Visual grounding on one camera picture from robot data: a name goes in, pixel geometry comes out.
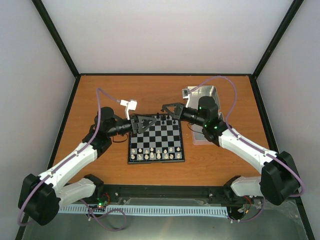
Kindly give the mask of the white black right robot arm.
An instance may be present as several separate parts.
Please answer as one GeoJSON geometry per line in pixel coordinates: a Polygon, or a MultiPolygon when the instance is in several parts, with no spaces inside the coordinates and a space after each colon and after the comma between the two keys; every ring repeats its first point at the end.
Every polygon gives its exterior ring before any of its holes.
{"type": "Polygon", "coordinates": [[[273,205],[281,205],[302,186],[292,156],[283,151],[263,148],[241,135],[219,116],[219,107],[211,96],[202,96],[198,108],[183,103],[164,104],[161,109],[172,119],[202,127],[203,136],[218,147],[229,150],[253,166],[258,177],[235,176],[225,185],[229,200],[235,197],[263,197],[273,205]]]}

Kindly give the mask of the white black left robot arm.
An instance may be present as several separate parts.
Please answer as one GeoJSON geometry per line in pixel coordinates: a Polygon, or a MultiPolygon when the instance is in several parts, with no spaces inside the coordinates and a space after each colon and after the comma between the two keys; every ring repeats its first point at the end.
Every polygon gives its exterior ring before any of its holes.
{"type": "Polygon", "coordinates": [[[104,154],[112,145],[112,137],[142,134],[155,122],[154,117],[134,114],[120,118],[110,107],[99,108],[94,124],[72,153],[41,174],[31,173],[24,178],[18,208],[44,226],[69,204],[85,198],[101,200],[104,182],[98,177],[88,174],[76,183],[68,184],[68,181],[104,154]]]}

